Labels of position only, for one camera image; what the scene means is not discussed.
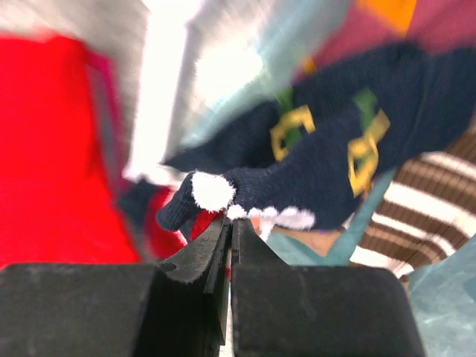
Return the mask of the red white santa sock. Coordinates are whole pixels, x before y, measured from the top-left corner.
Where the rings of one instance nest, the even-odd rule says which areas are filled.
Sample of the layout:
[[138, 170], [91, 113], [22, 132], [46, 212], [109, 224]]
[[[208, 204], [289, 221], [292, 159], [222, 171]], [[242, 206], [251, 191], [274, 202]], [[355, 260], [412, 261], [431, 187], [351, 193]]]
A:
[[143, 178], [131, 184], [118, 206], [138, 231], [145, 252], [157, 260], [171, 257], [222, 217], [197, 205], [189, 178], [177, 190]]

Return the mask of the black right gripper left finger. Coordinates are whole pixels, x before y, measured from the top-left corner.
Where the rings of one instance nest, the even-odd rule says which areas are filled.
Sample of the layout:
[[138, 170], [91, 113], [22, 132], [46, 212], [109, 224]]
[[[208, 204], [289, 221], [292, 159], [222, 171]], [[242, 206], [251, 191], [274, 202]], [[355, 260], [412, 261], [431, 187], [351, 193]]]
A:
[[1, 271], [3, 356], [217, 356], [230, 223], [159, 263], [13, 264]]

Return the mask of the navy patterned sock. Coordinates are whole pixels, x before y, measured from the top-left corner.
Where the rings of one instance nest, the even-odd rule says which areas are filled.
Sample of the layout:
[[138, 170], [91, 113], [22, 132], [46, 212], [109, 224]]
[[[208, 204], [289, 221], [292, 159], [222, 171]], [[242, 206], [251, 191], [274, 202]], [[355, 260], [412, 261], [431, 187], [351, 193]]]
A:
[[303, 78], [167, 164], [191, 180], [200, 208], [332, 230], [366, 183], [450, 146], [474, 110], [474, 48], [428, 54], [397, 42]]

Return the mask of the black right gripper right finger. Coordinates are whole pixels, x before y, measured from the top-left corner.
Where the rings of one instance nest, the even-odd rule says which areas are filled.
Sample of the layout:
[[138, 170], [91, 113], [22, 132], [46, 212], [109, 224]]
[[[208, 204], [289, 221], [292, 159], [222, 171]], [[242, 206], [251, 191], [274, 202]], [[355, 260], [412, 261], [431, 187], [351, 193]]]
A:
[[408, 296], [388, 270], [290, 266], [255, 233], [232, 229], [236, 356], [423, 356]]

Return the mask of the brown white striped sock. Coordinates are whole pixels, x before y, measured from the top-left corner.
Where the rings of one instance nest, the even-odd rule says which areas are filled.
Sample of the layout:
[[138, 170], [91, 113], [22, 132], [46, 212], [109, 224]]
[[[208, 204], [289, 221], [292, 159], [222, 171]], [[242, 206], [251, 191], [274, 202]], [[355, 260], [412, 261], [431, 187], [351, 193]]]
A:
[[402, 277], [450, 257], [474, 235], [475, 155], [429, 153], [396, 174], [350, 264]]

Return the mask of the red folded cloth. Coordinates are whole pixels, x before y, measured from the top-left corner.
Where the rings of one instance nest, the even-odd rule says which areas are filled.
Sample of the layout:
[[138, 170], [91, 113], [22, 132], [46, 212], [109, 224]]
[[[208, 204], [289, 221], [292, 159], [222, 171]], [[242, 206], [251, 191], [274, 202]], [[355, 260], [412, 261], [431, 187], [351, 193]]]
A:
[[83, 43], [1, 38], [1, 264], [136, 263], [112, 204]]

